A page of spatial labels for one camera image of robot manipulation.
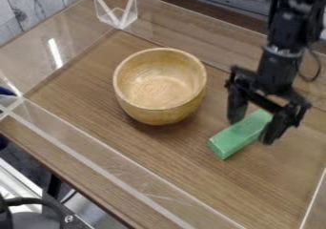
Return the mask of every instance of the black cable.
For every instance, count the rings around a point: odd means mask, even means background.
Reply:
[[[308,52],[309,52],[309,54],[311,54],[311,56],[312,56],[312,58],[313,58],[313,60],[315,60],[315,62],[316,62],[316,73],[315,73],[313,77],[311,77],[311,78],[305,77],[305,76],[301,74],[300,71],[297,72],[297,74],[299,74],[300,78],[301,78],[305,82],[313,82],[315,79],[316,79],[316,78],[319,77],[319,75],[320,75],[322,63],[320,63],[320,59],[319,59],[319,57],[317,57],[315,51],[313,51],[309,47],[308,47]]]
[[[61,208],[54,203],[52,203],[50,201],[41,200],[38,198],[10,198],[10,199],[6,199],[8,207],[21,206],[25,204],[40,204],[40,205],[50,208],[58,217],[60,229],[64,229],[64,227],[65,227],[65,212],[61,210]]]
[[[66,197],[66,198],[64,198],[62,200],[61,200],[61,203],[62,204],[65,204],[72,198],[73,198],[73,196],[77,194],[77,192],[76,192],[76,190],[70,193],[70,195]]]

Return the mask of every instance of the wooden table surface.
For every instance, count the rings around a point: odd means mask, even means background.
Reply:
[[[132,53],[153,47],[157,45],[134,35],[113,31],[26,94],[26,98],[244,227],[297,228],[326,167],[322,105],[309,110],[300,128],[289,129],[272,147],[253,143],[221,161],[205,143],[228,126],[223,87],[228,74],[224,71],[205,65],[203,105],[176,125],[154,128],[142,125],[125,115],[117,104],[113,70]],[[0,122],[0,132],[129,226],[177,228],[10,117]],[[72,148],[102,162],[105,154],[92,153],[92,147],[77,147],[76,143]]]

